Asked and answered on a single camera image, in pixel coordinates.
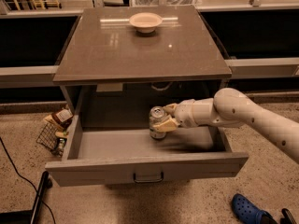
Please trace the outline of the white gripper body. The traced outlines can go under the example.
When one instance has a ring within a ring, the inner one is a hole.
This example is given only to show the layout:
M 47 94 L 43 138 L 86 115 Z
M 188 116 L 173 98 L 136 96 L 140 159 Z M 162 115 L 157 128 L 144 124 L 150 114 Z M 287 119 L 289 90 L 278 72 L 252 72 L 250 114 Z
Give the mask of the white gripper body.
M 181 127 L 191 128 L 196 126 L 192 114 L 194 100 L 185 100 L 179 103 L 175 108 L 174 118 Z

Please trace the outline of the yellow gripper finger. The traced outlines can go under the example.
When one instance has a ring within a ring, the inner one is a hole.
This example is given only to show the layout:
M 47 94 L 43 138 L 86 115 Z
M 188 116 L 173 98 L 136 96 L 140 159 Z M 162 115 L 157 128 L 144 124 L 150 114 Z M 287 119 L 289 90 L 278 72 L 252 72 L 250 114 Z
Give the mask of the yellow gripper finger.
M 177 106 L 178 106 L 178 105 L 177 105 L 176 103 L 169 104 L 169 105 L 165 105 L 165 106 L 164 106 L 164 111 L 165 111 L 167 114 L 173 116 L 174 113 L 175 113 L 175 110 L 176 110 Z
M 152 125 L 152 129 L 159 133 L 168 133 L 176 130 L 179 123 L 170 115 L 164 118 L 162 121 L 156 122 Z

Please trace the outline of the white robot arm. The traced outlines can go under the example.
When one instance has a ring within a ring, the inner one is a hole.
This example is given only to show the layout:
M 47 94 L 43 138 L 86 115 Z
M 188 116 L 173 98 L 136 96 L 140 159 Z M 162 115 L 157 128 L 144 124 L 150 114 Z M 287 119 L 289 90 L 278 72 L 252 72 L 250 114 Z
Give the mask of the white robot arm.
M 213 98 L 156 106 L 149 112 L 151 133 L 169 133 L 179 127 L 238 127 L 242 124 L 299 162 L 299 123 L 262 108 L 238 90 L 224 88 Z

